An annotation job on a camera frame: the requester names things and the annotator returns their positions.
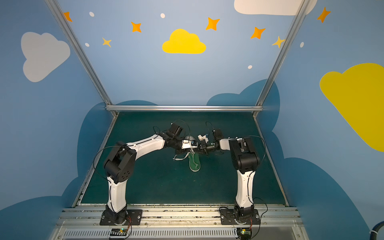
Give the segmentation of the green canvas sneaker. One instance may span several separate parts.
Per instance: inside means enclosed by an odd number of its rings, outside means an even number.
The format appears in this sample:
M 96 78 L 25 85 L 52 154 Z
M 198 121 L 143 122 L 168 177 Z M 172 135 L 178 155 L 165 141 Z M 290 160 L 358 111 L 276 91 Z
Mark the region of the green canvas sneaker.
M 198 172 L 201 168 L 201 162 L 199 155 L 195 152 L 198 147 L 197 141 L 192 136 L 186 136 L 183 140 L 183 144 L 189 147 L 187 157 L 189 159 L 189 167 L 192 172 Z

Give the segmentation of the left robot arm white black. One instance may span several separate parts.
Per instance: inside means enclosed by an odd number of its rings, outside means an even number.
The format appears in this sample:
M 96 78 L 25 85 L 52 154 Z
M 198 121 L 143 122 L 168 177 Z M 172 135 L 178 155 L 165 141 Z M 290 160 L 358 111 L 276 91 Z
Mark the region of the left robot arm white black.
M 109 183 L 108 210 L 118 214 L 126 208 L 126 185 L 134 172 L 136 160 L 164 148 L 182 150 L 183 139 L 180 138 L 182 130 L 183 128 L 179 125 L 171 124 L 167 131 L 133 143 L 118 142 L 112 147 L 104 162 L 104 170 Z

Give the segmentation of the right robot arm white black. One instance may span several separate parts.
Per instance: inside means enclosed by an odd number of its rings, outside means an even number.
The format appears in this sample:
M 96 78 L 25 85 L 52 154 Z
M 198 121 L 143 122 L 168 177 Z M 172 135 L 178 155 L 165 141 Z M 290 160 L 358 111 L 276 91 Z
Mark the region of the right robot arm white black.
M 257 153 L 252 136 L 241 138 L 224 138 L 220 129 L 213 130 L 214 141 L 209 142 L 207 135 L 199 135 L 198 149 L 205 155 L 213 151 L 229 151 L 232 164 L 237 171 L 238 188 L 235 199 L 234 212 L 236 218 L 255 215 L 252 200 L 253 179 L 262 159 Z

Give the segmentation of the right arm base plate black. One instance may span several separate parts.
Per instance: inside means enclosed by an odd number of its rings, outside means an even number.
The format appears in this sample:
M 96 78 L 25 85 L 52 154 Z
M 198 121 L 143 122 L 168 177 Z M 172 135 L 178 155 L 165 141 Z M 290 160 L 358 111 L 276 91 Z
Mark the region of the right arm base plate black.
M 258 225 L 261 223 L 259 212 L 254 208 L 220 207 L 219 213 L 222 225 Z

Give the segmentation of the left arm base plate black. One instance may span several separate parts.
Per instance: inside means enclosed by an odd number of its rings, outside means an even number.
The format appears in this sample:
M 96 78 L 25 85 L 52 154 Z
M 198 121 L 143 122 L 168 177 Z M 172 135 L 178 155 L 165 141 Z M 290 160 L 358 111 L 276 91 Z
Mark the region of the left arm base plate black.
M 142 210 L 121 210 L 118 213 L 110 209 L 104 210 L 100 226 L 139 226 L 142 219 Z

